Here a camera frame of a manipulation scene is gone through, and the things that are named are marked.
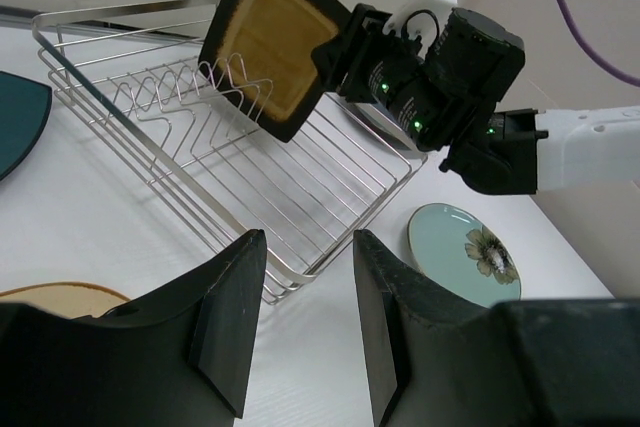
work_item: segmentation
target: wire rack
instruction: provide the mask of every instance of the wire rack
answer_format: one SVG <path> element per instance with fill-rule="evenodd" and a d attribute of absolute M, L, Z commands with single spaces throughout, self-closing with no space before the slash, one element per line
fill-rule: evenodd
<path fill-rule="evenodd" d="M 184 35 L 206 29 L 217 2 L 43 14 L 33 35 L 56 97 L 207 249 L 265 230 L 263 299 L 275 304 L 313 281 L 426 157 L 406 158 L 329 96 L 291 142 L 272 138 L 255 123 L 258 109 L 245 116 L 227 100 L 249 88 L 268 95 L 272 83 L 251 79 L 239 55 L 218 59 L 219 69 L 200 68 L 201 38 Z M 205 9 L 206 18 L 176 23 L 193 16 L 189 9 Z M 151 25 L 149 14 L 159 13 L 171 13 L 171 23 Z M 70 24 L 101 19 L 109 27 L 125 16 L 129 25 L 151 26 L 69 34 Z M 224 76 L 231 89 L 222 92 Z"/>

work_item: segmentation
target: light green plate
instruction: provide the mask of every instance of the light green plate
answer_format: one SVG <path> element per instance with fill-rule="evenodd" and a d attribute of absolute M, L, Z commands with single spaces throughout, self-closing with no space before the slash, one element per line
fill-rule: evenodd
<path fill-rule="evenodd" d="M 509 252 L 468 212 L 425 205 L 407 230 L 416 266 L 445 289 L 483 307 L 520 299 L 520 276 Z"/>

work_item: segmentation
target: table surface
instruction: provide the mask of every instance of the table surface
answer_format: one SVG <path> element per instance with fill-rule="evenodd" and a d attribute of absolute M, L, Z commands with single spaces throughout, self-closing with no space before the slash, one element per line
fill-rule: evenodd
<path fill-rule="evenodd" d="M 47 82 L 28 29 L 0 26 L 0 70 Z M 32 154 L 0 183 L 0 291 L 80 280 L 137 297 L 197 266 L 202 250 L 176 220 L 133 192 L 145 188 L 66 108 Z M 406 224 L 428 203 L 462 208 L 509 249 L 524 298 L 610 297 L 527 196 L 487 197 L 437 166 L 433 155 L 368 226 L 408 261 Z M 263 305 L 238 426 L 372 425 L 352 253 L 275 308 Z"/>

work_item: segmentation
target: robotic arm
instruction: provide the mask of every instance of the robotic arm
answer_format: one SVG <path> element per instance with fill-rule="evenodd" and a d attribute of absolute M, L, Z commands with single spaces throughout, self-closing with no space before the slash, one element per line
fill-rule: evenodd
<path fill-rule="evenodd" d="M 423 35 L 434 27 L 423 57 Z M 440 170 L 477 192 L 640 178 L 631 150 L 640 107 L 496 113 L 524 66 L 524 43 L 457 0 L 409 0 L 393 14 L 359 4 L 312 59 L 326 91 L 381 103 L 422 151 L 449 146 Z"/>

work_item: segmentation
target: flower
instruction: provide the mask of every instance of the flower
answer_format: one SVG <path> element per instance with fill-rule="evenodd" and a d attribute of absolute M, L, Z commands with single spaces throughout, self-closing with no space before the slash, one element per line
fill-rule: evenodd
<path fill-rule="evenodd" d="M 467 234 L 470 244 L 464 244 L 467 257 L 478 261 L 478 270 L 486 277 L 492 274 L 499 284 L 510 284 L 519 280 L 509 252 L 493 232 L 484 225 L 482 230 L 473 229 Z"/>

